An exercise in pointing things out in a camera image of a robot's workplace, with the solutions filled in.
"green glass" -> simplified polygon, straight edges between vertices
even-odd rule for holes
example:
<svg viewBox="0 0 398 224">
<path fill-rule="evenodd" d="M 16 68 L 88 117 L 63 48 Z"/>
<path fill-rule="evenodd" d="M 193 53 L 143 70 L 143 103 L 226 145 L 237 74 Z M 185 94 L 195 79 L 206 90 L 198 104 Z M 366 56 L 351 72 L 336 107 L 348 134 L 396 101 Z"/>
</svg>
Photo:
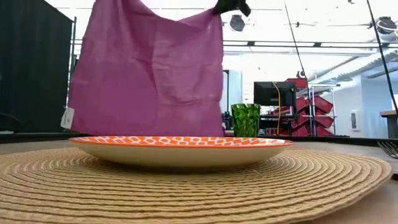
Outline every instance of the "green glass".
<svg viewBox="0 0 398 224">
<path fill-rule="evenodd" d="M 259 134 L 260 105 L 232 105 L 235 137 L 256 138 Z"/>
</svg>

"black curtain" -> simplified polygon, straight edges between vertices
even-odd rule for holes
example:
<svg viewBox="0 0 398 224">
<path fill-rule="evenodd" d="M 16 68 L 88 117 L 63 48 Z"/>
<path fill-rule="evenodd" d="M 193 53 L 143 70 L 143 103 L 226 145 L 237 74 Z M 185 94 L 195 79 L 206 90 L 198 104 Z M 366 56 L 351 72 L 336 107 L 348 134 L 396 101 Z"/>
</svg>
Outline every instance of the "black curtain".
<svg viewBox="0 0 398 224">
<path fill-rule="evenodd" d="M 72 21 L 44 0 L 0 0 L 0 113 L 21 132 L 62 130 L 71 36 Z"/>
</svg>

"round placemat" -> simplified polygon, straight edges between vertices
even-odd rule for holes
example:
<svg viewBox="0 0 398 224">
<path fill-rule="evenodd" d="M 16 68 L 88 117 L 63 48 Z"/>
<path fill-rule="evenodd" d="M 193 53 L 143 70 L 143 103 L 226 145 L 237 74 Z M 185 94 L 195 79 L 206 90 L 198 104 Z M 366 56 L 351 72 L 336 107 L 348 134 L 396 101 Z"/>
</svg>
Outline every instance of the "round placemat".
<svg viewBox="0 0 398 224">
<path fill-rule="evenodd" d="M 0 223 L 286 223 L 355 203 L 387 162 L 287 150 L 214 172 L 145 171 L 75 148 L 0 156 Z"/>
</svg>

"orange and white plate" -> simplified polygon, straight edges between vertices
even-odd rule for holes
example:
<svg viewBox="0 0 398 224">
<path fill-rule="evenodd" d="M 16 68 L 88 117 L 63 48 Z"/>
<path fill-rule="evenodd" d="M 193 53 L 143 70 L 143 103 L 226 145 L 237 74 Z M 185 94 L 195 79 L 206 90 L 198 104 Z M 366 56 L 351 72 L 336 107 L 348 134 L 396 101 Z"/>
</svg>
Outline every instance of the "orange and white plate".
<svg viewBox="0 0 398 224">
<path fill-rule="evenodd" d="M 92 156 L 122 164 L 209 168 L 266 160 L 293 142 L 263 138 L 99 136 L 70 142 Z"/>
</svg>

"wooden table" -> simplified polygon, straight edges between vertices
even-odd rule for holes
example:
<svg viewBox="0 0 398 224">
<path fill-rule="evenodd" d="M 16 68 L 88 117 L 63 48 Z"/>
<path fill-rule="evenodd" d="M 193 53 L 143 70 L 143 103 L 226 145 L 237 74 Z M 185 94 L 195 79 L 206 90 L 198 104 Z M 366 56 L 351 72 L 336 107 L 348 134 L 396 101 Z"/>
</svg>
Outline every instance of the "wooden table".
<svg viewBox="0 0 398 224">
<path fill-rule="evenodd" d="M 66 141 L 30 142 L 19 144 L 0 144 L 0 154 L 36 151 L 40 149 L 59 149 L 71 147 Z M 329 152 L 342 152 L 359 156 L 373 156 L 389 162 L 398 170 L 398 160 L 390 158 L 378 147 L 351 146 L 341 144 L 298 142 L 297 149 L 313 149 Z M 358 203 L 335 213 L 301 224 L 393 224 L 398 223 L 398 181 L 390 180 L 383 187 L 366 196 Z"/>
<path fill-rule="evenodd" d="M 398 115 L 396 111 L 382 111 L 380 116 L 387 118 L 388 138 L 398 139 Z"/>
</svg>

